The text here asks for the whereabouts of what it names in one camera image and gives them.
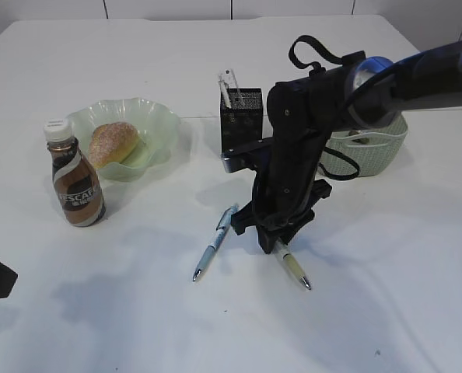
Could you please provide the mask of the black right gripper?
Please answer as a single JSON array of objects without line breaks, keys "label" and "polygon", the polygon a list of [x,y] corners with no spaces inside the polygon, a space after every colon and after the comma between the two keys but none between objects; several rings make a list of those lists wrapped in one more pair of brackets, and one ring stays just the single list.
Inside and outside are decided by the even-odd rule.
[{"label": "black right gripper", "polygon": [[293,192],[287,189],[274,195],[257,177],[250,202],[231,218],[232,228],[241,235],[254,226],[259,246],[265,254],[270,254],[278,239],[288,245],[298,231],[313,220],[312,207],[320,199],[329,197],[331,190],[331,185],[321,179],[312,181],[310,192],[304,197],[293,197]]}]

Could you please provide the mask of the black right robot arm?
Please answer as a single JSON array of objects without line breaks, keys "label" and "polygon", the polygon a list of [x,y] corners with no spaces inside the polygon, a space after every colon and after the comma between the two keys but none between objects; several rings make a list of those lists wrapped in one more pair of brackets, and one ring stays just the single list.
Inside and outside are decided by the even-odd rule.
[{"label": "black right robot arm", "polygon": [[300,41],[333,68],[303,63],[290,53],[291,62],[309,74],[277,82],[269,91],[273,135],[222,153],[228,173],[256,173],[250,202],[231,225],[237,234],[255,227],[265,253],[277,242],[290,242],[313,220],[315,203],[330,195],[330,177],[315,175],[334,132],[386,127],[404,111],[462,106],[462,40],[398,62],[363,51],[337,57],[314,37]]}]

